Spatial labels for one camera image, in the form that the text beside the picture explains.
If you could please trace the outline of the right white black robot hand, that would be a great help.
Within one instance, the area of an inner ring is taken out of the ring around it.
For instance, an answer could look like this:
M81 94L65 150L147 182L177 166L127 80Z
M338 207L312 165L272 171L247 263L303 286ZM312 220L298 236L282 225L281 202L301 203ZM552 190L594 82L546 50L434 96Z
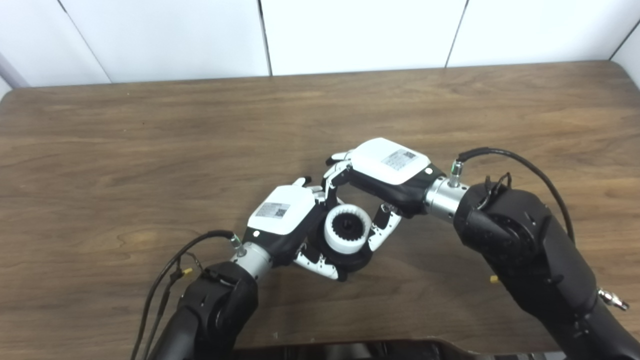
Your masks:
M382 200L367 231L366 246L376 251L398 227L401 218L426 215L426 197L443 171L423 153L377 137L326 160L322 189L327 209L338 205L338 187L349 184Z

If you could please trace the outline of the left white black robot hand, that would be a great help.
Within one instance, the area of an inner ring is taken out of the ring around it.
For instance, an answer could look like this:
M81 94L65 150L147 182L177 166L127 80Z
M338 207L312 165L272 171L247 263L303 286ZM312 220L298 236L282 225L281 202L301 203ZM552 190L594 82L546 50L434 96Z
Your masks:
M329 280L346 281L345 271L306 243L326 209L323 188L310 182L310 177L300 177L276 187L247 220L243 251L237 250L232 261L254 280L270 269L297 264Z

